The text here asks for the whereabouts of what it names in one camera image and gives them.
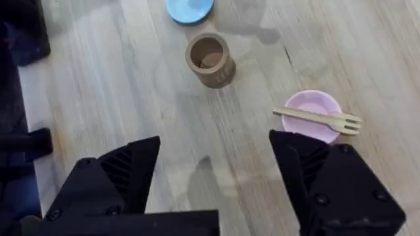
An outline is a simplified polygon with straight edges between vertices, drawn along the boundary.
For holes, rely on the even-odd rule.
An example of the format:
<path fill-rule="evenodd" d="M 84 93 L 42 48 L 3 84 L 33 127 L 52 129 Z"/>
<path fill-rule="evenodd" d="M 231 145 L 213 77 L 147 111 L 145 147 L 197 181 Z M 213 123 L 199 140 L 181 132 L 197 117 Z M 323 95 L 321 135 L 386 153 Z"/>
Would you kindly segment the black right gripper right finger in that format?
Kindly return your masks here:
<path fill-rule="evenodd" d="M 396 235 L 406 213 L 349 144 L 271 130 L 300 235 Z"/>

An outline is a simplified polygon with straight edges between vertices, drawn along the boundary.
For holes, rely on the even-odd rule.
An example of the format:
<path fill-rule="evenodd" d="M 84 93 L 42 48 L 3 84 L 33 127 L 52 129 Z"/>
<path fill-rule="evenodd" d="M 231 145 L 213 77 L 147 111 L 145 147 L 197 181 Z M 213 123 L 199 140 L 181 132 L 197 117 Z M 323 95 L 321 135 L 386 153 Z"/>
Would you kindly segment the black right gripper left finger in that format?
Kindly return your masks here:
<path fill-rule="evenodd" d="M 158 159 L 159 136 L 78 160 L 45 220 L 97 220 L 143 214 Z"/>

